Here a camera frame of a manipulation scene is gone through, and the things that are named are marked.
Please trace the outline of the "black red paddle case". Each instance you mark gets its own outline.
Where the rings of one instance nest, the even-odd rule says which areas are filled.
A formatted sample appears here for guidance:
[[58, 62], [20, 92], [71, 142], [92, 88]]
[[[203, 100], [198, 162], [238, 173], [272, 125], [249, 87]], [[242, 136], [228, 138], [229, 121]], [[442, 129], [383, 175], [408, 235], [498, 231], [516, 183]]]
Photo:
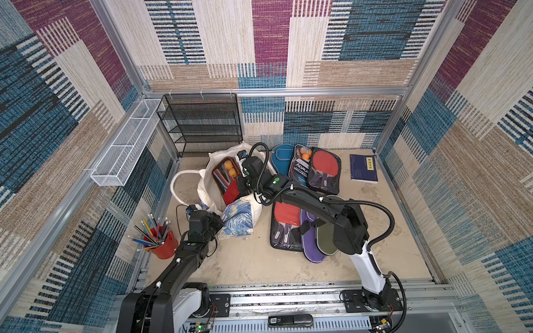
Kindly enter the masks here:
[[244, 196], [237, 189], [236, 178], [242, 173], [233, 158], [224, 158], [215, 166], [211, 174], [226, 205], [230, 205]]

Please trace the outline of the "canvas tote bag starry print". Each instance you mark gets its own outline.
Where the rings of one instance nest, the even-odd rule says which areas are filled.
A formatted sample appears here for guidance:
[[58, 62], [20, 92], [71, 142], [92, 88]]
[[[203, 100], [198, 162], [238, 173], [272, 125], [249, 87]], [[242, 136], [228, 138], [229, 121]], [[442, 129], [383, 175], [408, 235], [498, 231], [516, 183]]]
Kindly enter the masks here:
[[264, 149], [251, 149], [250, 144], [242, 143], [209, 153], [209, 161], [204, 169], [183, 170], [172, 178], [172, 196], [181, 205], [189, 205], [176, 193], [176, 181], [186, 174], [195, 173], [200, 176], [198, 203], [193, 207], [205, 209], [222, 218], [224, 226], [219, 232], [221, 239], [252, 235], [262, 214], [262, 205], [247, 186], [248, 174], [243, 172], [242, 164], [248, 157], [258, 157], [262, 165], [263, 162], [269, 162], [270, 157]]

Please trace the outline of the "blue ping pong paddle case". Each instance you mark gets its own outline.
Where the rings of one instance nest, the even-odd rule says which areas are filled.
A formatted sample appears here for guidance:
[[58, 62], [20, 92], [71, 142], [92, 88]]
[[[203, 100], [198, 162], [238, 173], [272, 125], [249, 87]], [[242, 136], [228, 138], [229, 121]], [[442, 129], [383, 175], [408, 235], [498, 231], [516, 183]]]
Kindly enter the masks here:
[[295, 146], [293, 144], [279, 144], [271, 150], [271, 163], [276, 173], [290, 176], [291, 162], [294, 157]]

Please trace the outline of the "clear ping pong set case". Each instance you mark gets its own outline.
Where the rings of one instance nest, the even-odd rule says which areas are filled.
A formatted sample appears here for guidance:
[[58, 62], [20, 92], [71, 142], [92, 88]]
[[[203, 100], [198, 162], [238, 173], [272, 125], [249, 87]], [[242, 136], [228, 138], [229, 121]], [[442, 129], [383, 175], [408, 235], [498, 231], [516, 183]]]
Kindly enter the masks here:
[[312, 149], [301, 144], [297, 144], [294, 147], [294, 154], [289, 168], [289, 177], [304, 187], [308, 186], [307, 179], [311, 157]]

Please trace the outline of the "red paddle mesh case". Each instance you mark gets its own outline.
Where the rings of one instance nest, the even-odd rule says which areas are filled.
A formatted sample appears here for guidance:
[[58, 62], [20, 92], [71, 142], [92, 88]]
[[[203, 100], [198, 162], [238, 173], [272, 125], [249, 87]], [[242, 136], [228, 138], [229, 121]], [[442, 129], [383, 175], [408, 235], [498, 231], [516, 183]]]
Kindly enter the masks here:
[[327, 195], [337, 195], [340, 192], [340, 158], [321, 148], [314, 148], [310, 160], [307, 184], [311, 190], [320, 191]]

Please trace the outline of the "purple paddle case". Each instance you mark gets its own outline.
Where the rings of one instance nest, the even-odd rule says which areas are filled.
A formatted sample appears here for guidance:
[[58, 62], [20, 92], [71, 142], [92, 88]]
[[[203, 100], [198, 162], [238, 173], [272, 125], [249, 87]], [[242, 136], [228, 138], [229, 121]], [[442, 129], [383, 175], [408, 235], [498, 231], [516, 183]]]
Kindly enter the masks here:
[[314, 264], [319, 264], [324, 261], [326, 255], [319, 250], [316, 240], [316, 216], [306, 212], [300, 211], [300, 233], [303, 253], [306, 259]]

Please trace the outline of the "olive green paddle case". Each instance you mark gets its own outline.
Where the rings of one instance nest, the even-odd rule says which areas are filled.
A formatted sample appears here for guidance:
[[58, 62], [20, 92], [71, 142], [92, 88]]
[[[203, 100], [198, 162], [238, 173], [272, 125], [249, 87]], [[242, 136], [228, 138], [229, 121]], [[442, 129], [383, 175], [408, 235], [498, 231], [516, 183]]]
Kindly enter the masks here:
[[330, 222], [320, 220], [316, 223], [316, 245], [326, 256], [335, 255], [339, 249], [334, 243], [335, 225]]

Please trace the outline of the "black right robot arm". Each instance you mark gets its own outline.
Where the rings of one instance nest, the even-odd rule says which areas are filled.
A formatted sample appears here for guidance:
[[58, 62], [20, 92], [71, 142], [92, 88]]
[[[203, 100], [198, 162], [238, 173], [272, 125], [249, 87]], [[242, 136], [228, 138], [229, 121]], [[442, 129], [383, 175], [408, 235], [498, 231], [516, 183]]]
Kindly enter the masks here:
[[[247, 187], [262, 205], [286, 203], [311, 213], [321, 222], [333, 225], [334, 246], [350, 257], [359, 274], [365, 308], [370, 311], [389, 309], [394, 291], [389, 276], [380, 270], [371, 249], [372, 245], [387, 238], [394, 230], [396, 222], [389, 209], [370, 201], [340, 201], [322, 196], [287, 176], [271, 174], [267, 170], [267, 161], [256, 156], [244, 158], [241, 166]], [[362, 205], [377, 208], [389, 218], [388, 229], [375, 239], [369, 239], [368, 224], [360, 208]]]

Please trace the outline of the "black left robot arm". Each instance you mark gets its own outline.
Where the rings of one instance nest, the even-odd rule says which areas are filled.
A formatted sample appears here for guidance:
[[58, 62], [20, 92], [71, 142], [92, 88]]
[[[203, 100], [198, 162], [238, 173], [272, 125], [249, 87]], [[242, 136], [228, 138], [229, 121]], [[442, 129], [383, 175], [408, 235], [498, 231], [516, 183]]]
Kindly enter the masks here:
[[178, 332], [190, 316], [211, 311], [207, 284], [188, 280], [207, 258], [209, 243], [224, 223], [207, 210], [191, 211], [189, 222], [172, 263], [148, 287], [123, 299], [117, 332]]

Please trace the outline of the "red pencil cup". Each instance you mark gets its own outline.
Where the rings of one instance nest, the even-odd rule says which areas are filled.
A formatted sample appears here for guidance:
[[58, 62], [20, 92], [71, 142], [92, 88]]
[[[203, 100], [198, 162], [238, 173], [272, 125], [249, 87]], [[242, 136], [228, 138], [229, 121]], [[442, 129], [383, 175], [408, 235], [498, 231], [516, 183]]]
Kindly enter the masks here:
[[168, 218], [155, 218], [153, 214], [148, 214], [147, 218], [141, 220], [141, 226], [133, 226], [137, 234], [127, 237], [158, 259], [169, 259], [175, 255], [179, 246], [171, 225], [172, 221]]

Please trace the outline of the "dark blue notebook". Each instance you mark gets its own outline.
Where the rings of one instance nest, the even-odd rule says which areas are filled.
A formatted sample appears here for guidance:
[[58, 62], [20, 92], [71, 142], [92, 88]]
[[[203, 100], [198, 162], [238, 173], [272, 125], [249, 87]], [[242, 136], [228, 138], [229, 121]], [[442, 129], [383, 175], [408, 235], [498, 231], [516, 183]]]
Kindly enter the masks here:
[[367, 183], [378, 182], [376, 160], [373, 155], [350, 155], [351, 180]]

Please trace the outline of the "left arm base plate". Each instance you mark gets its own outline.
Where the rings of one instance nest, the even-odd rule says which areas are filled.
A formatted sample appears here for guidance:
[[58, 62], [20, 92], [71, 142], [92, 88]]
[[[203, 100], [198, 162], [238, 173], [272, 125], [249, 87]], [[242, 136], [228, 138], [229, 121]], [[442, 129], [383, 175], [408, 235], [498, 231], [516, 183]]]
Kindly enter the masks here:
[[215, 294], [200, 296], [200, 306], [191, 312], [187, 319], [215, 319], [230, 316], [230, 295]]

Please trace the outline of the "white mesh wall basket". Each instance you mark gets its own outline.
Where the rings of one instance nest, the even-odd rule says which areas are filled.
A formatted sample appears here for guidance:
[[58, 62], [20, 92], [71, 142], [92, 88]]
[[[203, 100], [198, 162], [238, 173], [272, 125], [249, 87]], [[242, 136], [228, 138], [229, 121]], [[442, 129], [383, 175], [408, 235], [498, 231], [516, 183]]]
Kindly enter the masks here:
[[159, 122], [159, 107], [159, 99], [145, 99], [134, 109], [92, 171], [90, 177], [96, 185], [121, 187], [127, 183]]

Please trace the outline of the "black device on rail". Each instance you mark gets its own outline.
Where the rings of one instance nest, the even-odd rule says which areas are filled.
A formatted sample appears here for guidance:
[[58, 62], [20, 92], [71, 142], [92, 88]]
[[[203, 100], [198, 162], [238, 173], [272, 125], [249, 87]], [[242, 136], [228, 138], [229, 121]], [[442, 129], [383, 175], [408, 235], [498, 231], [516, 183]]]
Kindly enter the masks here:
[[314, 318], [311, 314], [286, 314], [270, 316], [268, 318], [268, 326], [272, 328], [312, 327], [313, 325]]

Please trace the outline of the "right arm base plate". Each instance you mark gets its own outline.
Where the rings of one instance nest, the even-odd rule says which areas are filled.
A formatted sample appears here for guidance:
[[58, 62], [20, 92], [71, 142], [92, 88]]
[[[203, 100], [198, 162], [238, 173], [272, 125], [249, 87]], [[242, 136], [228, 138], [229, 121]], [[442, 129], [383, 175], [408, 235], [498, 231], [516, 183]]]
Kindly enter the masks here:
[[374, 294], [364, 289], [344, 290], [340, 294], [347, 313], [402, 312], [404, 304], [396, 289]]

